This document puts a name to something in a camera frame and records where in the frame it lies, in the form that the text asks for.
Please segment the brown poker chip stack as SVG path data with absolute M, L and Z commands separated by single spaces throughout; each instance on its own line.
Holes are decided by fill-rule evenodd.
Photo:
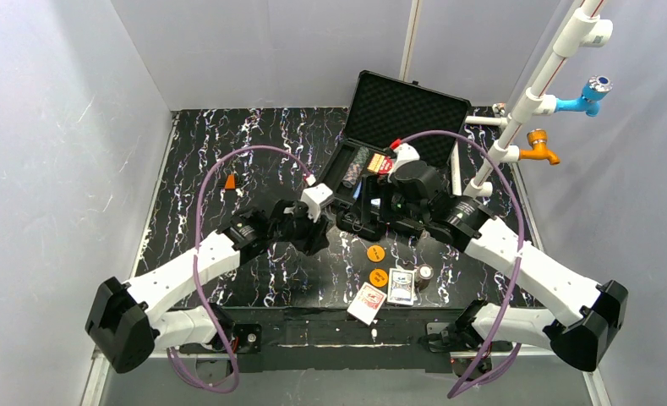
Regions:
M 415 288 L 418 292 L 423 292 L 431 283 L 435 275 L 434 269 L 426 264 L 418 266 L 415 270 Z

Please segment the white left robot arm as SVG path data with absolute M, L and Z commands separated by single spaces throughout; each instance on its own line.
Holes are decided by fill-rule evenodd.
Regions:
M 327 248 L 330 219 L 312 220 L 307 210 L 302 201 L 280 200 L 272 212 L 238 211 L 199 248 L 124 282 L 108 278 L 96 290 L 85 332 L 120 374 L 160 349 L 214 343 L 216 327 L 204 307 L 175 311 L 173 306 L 198 285 L 247 264 L 274 243 L 289 243 L 305 255 Z

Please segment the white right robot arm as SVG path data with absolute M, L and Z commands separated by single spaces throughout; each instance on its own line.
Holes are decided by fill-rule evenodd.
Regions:
M 544 305 L 507 310 L 496 331 L 501 340 L 546 348 L 578 370 L 597 369 L 623 325 L 628 291 L 622 284 L 598 283 L 520 242 L 487 206 L 448 194 L 442 177 L 422 161 L 390 174 L 365 175 L 361 184 L 358 200 L 366 228 L 415 222 L 433 239 L 517 282 Z

